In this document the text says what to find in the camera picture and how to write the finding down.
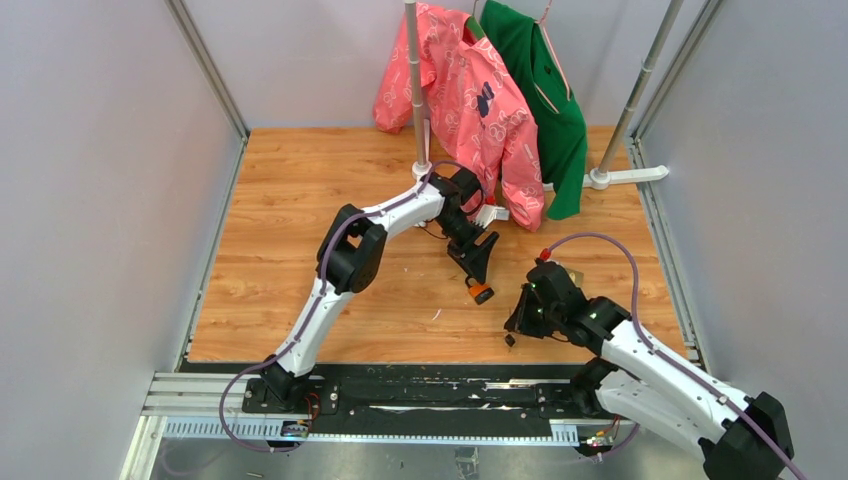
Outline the orange padlock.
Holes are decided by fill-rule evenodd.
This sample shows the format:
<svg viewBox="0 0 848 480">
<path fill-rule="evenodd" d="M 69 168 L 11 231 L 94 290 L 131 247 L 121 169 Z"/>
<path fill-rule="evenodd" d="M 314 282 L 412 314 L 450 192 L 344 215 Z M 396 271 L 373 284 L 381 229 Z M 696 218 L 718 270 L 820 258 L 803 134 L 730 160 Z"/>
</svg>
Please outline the orange padlock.
<svg viewBox="0 0 848 480">
<path fill-rule="evenodd" d="M 471 276 L 465 279 L 465 285 L 476 305 L 486 303 L 495 295 L 494 290 L 487 283 L 480 283 Z"/>
</svg>

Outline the green shirt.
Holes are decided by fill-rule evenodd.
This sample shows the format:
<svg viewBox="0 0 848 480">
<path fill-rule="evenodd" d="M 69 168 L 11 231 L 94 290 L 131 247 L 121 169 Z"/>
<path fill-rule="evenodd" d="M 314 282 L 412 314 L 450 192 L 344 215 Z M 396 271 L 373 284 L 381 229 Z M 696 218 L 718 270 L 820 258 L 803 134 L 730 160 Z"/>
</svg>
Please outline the green shirt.
<svg viewBox="0 0 848 480">
<path fill-rule="evenodd" d="M 542 180 L 555 193 L 548 217 L 564 220 L 577 215 L 588 156 L 587 125 L 544 28 L 536 19 L 498 1 L 485 4 L 480 24 L 538 127 Z"/>
</svg>

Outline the pink patterned jacket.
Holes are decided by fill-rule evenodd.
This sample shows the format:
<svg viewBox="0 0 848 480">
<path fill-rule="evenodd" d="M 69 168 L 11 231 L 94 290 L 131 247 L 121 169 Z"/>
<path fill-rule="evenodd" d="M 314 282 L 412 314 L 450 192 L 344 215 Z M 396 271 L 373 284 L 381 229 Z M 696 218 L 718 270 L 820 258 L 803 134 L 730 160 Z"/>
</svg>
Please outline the pink patterned jacket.
<svg viewBox="0 0 848 480">
<path fill-rule="evenodd" d="M 470 14 L 416 5 L 419 76 L 431 131 L 485 190 L 500 192 L 511 218 L 539 229 L 545 206 L 538 127 L 524 95 Z"/>
</svg>

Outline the brass padlock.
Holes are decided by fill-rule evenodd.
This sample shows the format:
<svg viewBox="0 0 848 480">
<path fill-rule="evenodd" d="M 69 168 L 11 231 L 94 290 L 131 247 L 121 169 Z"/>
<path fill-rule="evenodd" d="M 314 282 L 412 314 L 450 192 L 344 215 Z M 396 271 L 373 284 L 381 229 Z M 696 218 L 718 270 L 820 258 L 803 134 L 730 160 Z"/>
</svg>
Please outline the brass padlock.
<svg viewBox="0 0 848 480">
<path fill-rule="evenodd" d="M 581 272 L 581 271 L 578 271 L 578 270 L 574 270 L 574 269 L 569 268 L 569 267 L 564 267 L 564 269 L 565 269 L 566 273 L 568 274 L 571 282 L 575 286 L 577 286 L 578 288 L 581 288 L 583 283 L 584 283 L 584 273 Z"/>
</svg>

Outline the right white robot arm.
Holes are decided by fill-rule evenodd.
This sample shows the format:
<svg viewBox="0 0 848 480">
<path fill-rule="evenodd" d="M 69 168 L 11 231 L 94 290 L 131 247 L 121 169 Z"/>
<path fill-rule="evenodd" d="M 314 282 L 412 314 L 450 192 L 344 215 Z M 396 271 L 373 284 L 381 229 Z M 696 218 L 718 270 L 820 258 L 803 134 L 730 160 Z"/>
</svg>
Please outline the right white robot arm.
<svg viewBox="0 0 848 480">
<path fill-rule="evenodd" d="M 592 352 L 571 380 L 575 411 L 634 421 L 700 460 L 710 479 L 776 479 L 794 457 L 780 401 L 710 376 L 621 305 L 587 298 L 556 262 L 536 260 L 504 327 L 535 338 L 561 335 Z"/>
</svg>

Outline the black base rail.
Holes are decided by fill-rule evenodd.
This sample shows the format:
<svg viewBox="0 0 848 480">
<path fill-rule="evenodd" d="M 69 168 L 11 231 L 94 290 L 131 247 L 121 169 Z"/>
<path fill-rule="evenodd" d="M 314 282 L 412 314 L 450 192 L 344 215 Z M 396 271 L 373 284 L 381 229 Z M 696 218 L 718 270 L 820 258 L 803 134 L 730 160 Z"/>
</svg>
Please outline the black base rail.
<svg viewBox="0 0 848 480">
<path fill-rule="evenodd" d="M 562 447 L 570 458 L 653 458 L 676 447 L 577 402 L 574 364 L 322 363 L 284 407 L 239 363 L 153 377 L 141 414 L 166 440 L 215 439 L 257 452 L 305 445 Z"/>
</svg>

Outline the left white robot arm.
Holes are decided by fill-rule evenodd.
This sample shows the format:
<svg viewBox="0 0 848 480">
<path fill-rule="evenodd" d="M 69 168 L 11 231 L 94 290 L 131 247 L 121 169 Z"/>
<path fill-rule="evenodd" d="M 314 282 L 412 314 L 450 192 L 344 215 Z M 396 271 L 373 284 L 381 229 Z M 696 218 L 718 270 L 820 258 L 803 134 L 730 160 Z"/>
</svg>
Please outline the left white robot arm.
<svg viewBox="0 0 848 480">
<path fill-rule="evenodd" d="M 316 277 L 292 331 L 259 368 L 268 400 L 283 413 L 305 403 L 309 375 L 329 330 L 353 297 L 376 278 L 386 244 L 418 224 L 436 223 L 448 240 L 446 253 L 465 273 L 481 304 L 492 297 L 487 273 L 498 233 L 476 219 L 482 212 L 473 199 L 487 198 L 477 176 L 463 166 L 443 176 L 428 171 L 409 190 L 381 204 L 360 209 L 347 204 L 337 212 L 316 254 Z"/>
</svg>

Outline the white clothes rack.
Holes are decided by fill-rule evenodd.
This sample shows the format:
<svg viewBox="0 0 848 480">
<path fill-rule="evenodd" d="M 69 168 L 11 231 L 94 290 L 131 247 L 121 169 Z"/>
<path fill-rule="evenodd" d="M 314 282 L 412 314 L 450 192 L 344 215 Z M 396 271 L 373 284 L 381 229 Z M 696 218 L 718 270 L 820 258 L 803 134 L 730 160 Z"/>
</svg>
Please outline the white clothes rack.
<svg viewBox="0 0 848 480">
<path fill-rule="evenodd" d="M 668 4 L 649 51 L 641 63 L 639 75 L 624 105 L 604 155 L 600 163 L 584 175 L 583 187 L 600 191 L 612 185 L 633 185 L 658 181 L 669 174 L 669 170 L 665 166 L 613 170 L 611 165 L 682 5 L 683 3 L 681 1 L 671 1 Z M 411 167 L 411 172 L 415 179 L 420 179 L 432 169 L 432 162 L 429 158 L 429 122 L 424 119 L 425 99 L 420 78 L 420 54 L 416 17 L 417 3 L 415 1 L 406 1 L 404 3 L 404 24 L 407 32 L 412 121 L 416 147 L 416 159 Z"/>
</svg>

